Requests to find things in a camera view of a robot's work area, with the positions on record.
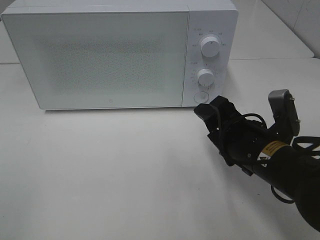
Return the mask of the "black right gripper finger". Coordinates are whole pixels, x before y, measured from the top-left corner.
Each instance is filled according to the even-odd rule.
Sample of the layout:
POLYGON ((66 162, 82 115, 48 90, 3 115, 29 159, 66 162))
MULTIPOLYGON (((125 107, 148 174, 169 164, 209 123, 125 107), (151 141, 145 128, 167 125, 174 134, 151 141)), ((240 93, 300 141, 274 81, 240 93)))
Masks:
POLYGON ((222 118, 235 118, 240 116, 234 104, 223 96, 218 95, 209 104, 218 109, 222 118))
POLYGON ((194 108, 193 112, 204 122, 208 130, 219 128, 217 111, 210 104, 201 103, 194 108))

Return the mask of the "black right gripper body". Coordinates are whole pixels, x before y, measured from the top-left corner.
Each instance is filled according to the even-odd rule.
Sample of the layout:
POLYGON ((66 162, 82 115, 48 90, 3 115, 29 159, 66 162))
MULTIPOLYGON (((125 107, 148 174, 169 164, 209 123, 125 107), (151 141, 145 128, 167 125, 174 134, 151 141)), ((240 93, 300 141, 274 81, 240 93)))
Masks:
POLYGON ((271 153, 263 153, 267 145, 289 145, 293 137, 282 138, 267 128, 265 120, 256 113, 247 113, 225 120, 222 129, 212 130, 208 138, 218 148, 228 166, 238 166, 250 174, 254 168, 271 164, 271 153))

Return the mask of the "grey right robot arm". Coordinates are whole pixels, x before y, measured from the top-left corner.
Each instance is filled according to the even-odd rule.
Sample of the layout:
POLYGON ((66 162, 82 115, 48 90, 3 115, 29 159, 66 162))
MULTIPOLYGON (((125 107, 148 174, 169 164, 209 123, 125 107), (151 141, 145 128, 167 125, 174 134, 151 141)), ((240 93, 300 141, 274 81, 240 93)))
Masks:
POLYGON ((228 166, 266 181, 278 200, 295 204, 303 219, 319 230, 320 139, 299 136, 300 121, 288 90, 272 91, 268 101, 274 118, 270 127, 256 113, 241 114, 222 96, 199 104, 194 113, 228 166))

